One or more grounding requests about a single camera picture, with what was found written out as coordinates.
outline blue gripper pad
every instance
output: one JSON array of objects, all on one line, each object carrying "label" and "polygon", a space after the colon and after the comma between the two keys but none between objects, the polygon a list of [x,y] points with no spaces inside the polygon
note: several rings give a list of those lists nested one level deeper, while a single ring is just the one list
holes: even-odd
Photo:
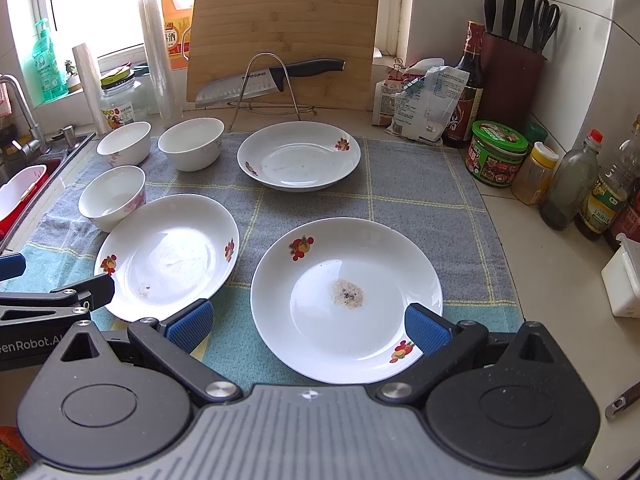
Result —
[{"label": "blue gripper pad", "polygon": [[450,330],[446,328],[450,323],[444,318],[440,319],[443,322],[442,324],[421,313],[414,307],[413,303],[404,311],[406,334],[424,355],[433,354],[452,339]]},{"label": "blue gripper pad", "polygon": [[211,332],[213,305],[209,300],[197,300],[162,324],[166,325],[164,336],[190,354]]},{"label": "blue gripper pad", "polygon": [[20,253],[0,256],[0,282],[23,275],[26,268],[27,262]]}]

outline green jar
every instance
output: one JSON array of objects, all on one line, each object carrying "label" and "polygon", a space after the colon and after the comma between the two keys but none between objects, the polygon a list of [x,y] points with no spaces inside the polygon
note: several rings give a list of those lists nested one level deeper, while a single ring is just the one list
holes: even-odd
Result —
[{"label": "green jar", "polygon": [[476,121],[472,131],[466,168],[489,186],[510,186],[527,156],[527,139],[513,128],[491,121]]}]

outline bamboo cutting board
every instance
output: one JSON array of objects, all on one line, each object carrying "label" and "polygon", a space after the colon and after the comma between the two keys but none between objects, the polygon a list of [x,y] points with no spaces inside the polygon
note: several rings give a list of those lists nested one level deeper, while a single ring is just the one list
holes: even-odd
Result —
[{"label": "bamboo cutting board", "polygon": [[[291,78],[299,104],[366,109],[378,0],[195,0],[187,101],[216,79],[244,74],[249,60],[273,52],[285,63],[316,57],[346,62],[343,72]],[[274,66],[258,58],[252,71]],[[288,103],[284,92],[253,99]]]}]

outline potted plant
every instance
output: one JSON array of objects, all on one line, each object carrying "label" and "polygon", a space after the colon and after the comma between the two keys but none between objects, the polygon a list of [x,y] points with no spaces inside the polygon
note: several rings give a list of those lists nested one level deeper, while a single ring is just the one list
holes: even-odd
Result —
[{"label": "potted plant", "polygon": [[82,83],[80,82],[80,76],[78,75],[78,69],[73,64],[70,59],[65,61],[65,70],[66,70],[66,87],[69,90],[69,93],[75,92],[82,88]]}]

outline faucet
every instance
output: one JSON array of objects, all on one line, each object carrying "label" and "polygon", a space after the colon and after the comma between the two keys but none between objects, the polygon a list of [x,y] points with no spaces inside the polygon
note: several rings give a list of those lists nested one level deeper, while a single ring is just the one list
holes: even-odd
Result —
[{"label": "faucet", "polygon": [[0,75],[0,84],[1,83],[6,83],[13,89],[15,97],[18,99],[20,110],[22,110],[22,114],[29,125],[29,131],[33,137],[33,139],[22,146],[14,141],[14,146],[20,149],[27,160],[33,160],[48,151],[47,140],[44,137],[44,132],[29,109],[29,105],[24,98],[24,94],[22,93],[22,88],[20,88],[18,80],[12,75],[3,74]]}]

